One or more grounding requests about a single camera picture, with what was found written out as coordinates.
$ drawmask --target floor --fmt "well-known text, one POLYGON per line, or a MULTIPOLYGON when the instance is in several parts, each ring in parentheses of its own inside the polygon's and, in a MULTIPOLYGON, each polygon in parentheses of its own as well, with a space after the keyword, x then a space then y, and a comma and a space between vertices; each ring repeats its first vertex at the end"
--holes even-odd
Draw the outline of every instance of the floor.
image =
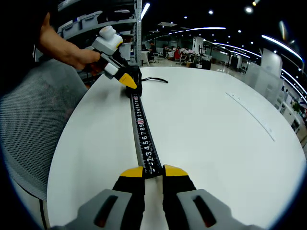
MULTIPOLYGON (((155 62, 155 63, 150 62, 149 64, 150 64, 149 65, 150 67, 170 66, 170 67, 183 67, 183 68, 186 68, 186 65, 181 65, 177 61, 176 62, 175 61, 170 61, 170 60, 168 60, 166 58, 164 58, 163 60, 159 60, 158 62, 155 62)), ((211 69, 210 70, 213 70, 213 71, 216 71, 216 72, 227 73, 227 74, 229 74, 229 75, 239 79, 240 81, 243 80, 243 76, 244 76, 243 73, 233 71, 230 68, 227 68, 225 66, 218 65, 218 64, 211 64, 211 69)))

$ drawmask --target ceiling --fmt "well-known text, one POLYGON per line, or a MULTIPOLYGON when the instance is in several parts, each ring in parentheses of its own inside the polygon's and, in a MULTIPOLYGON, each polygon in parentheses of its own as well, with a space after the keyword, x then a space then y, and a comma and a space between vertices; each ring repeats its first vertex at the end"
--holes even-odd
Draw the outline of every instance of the ceiling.
MULTIPOLYGON (((171 30, 181 31, 181 27, 199 28, 199 27, 225 27, 225 30, 195 30, 177 33, 184 39, 192 39, 193 36, 199 36, 206 40, 229 45, 243 47, 243 49, 260 54, 260 50, 267 48, 271 51, 276 50, 277 54, 282 57, 283 68, 292 76, 299 76, 297 79, 304 88, 307 89, 306 75, 298 71, 297 64, 301 69, 303 64, 300 59, 281 48, 280 46, 264 39, 261 35, 272 37, 297 52, 304 60, 306 59, 306 45, 304 41, 306 22, 303 21, 302 15, 306 12, 303 10, 302 1, 292 0, 282 3, 277 0, 261 0, 255 7, 252 6, 253 0, 148 0, 143 1, 143 7, 146 3, 150 3, 150 7, 142 20, 142 35, 146 40, 153 39, 158 36, 174 32, 171 30), (253 13, 247 14, 245 8, 251 6, 253 13), (287 38, 283 39, 279 22, 283 21, 287 38), (177 26, 164 27, 158 25, 160 22, 173 22, 177 26), (281 54, 290 58, 295 64, 284 58, 281 54)), ((252 61, 260 64, 260 58, 249 54, 252 61)))

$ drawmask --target measuring tape blade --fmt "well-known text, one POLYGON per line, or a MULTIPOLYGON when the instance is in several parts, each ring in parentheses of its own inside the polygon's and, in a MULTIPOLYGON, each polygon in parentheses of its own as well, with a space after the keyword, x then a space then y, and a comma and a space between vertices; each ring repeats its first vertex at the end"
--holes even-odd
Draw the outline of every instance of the measuring tape blade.
POLYGON ((162 175, 162 166, 154 146, 141 98, 131 95, 132 126, 139 166, 145 169, 145 178, 162 175))

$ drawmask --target white round table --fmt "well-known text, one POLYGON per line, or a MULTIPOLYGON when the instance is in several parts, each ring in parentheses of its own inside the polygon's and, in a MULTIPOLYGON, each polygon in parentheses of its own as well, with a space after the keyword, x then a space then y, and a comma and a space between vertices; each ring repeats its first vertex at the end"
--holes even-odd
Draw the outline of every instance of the white round table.
MULTIPOLYGON (((227 204, 242 223, 274 224, 306 167, 302 147, 284 117, 228 74, 179 67, 141 71, 143 78, 169 81, 143 82, 142 103, 161 164, 187 171, 197 189, 227 204)), ((51 226, 72 221, 82 204, 112 189, 124 170, 138 166, 130 100, 123 90, 116 80, 100 77, 69 119, 48 179, 51 226)), ((160 177, 146 180, 141 229, 168 229, 161 186, 160 177)))

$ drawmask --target gray mesh chair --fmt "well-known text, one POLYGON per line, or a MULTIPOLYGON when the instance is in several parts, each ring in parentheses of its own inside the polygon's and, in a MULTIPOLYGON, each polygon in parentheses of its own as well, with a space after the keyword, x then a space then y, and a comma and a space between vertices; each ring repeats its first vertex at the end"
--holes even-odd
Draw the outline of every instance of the gray mesh chair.
POLYGON ((74 68, 50 60, 0 101, 0 142, 9 174, 39 199, 47 198, 55 148, 86 91, 74 68))

